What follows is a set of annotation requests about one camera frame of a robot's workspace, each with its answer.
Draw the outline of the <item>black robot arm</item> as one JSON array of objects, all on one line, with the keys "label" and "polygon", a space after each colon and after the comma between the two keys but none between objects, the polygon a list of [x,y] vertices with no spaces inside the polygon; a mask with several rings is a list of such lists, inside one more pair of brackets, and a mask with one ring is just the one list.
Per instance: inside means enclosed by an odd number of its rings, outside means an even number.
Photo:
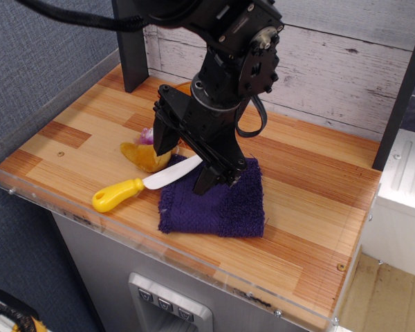
[{"label": "black robot arm", "polygon": [[185,141],[205,163],[194,186],[198,195],[218,184],[234,185],[247,167],[237,138],[257,135],[239,127],[249,103],[267,123],[259,96],[270,93],[278,79],[281,14],[272,1],[137,1],[136,9],[148,24],[187,29],[207,45],[189,93],[159,87],[156,153]]}]

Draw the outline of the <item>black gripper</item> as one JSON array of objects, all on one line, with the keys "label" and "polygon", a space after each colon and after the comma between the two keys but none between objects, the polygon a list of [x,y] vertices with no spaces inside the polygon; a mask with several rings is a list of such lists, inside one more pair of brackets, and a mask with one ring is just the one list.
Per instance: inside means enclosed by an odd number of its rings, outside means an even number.
[{"label": "black gripper", "polygon": [[219,104],[201,84],[192,84],[191,92],[185,95],[168,84],[159,86],[153,146],[162,156],[182,139],[205,161],[193,188],[202,196],[215,185],[236,183],[247,162],[235,135],[238,104]]}]

